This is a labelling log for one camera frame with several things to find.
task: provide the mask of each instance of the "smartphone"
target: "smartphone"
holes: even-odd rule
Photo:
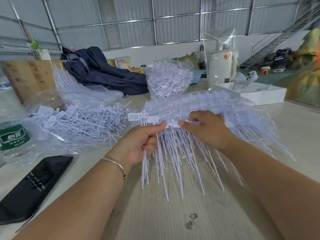
[[[42,159],[0,202],[0,225],[23,222],[33,216],[72,159],[72,156]]]

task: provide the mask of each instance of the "corrugated metal wall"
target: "corrugated metal wall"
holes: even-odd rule
[[[31,39],[40,48],[59,51],[42,0],[0,0],[0,60],[34,60],[10,1]]]
[[[237,27],[237,35],[280,31],[292,23],[297,12],[299,15],[299,1],[301,9],[313,0],[48,0],[48,3],[64,45],[78,49],[96,45],[102,50],[116,50],[198,41],[204,30],[230,26]]]

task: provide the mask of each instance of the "silver bracelet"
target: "silver bracelet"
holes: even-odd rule
[[[116,160],[112,159],[112,158],[109,157],[109,156],[104,156],[104,157],[102,157],[102,159],[117,164],[117,165],[122,169],[122,171],[123,171],[123,179],[126,179],[127,174],[126,174],[125,170],[123,169],[123,167],[121,166],[120,163],[118,163]]]

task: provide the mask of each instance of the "fingernail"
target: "fingernail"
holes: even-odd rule
[[[184,123],[184,120],[179,120],[179,121],[178,121],[178,125],[179,125],[180,127],[183,126],[183,123]]]

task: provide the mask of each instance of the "green floor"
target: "green floor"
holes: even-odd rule
[[[242,72],[243,74],[247,74],[248,70],[242,69],[240,72]],[[272,72],[269,72],[268,75],[261,75],[260,71],[257,71],[257,74],[259,76],[259,78],[256,80],[256,83],[262,83],[262,84],[273,84],[274,82],[280,80],[283,77],[286,77],[288,75],[292,75],[294,73],[296,73],[297,70],[295,69],[285,69],[282,73],[276,73],[273,74]]]

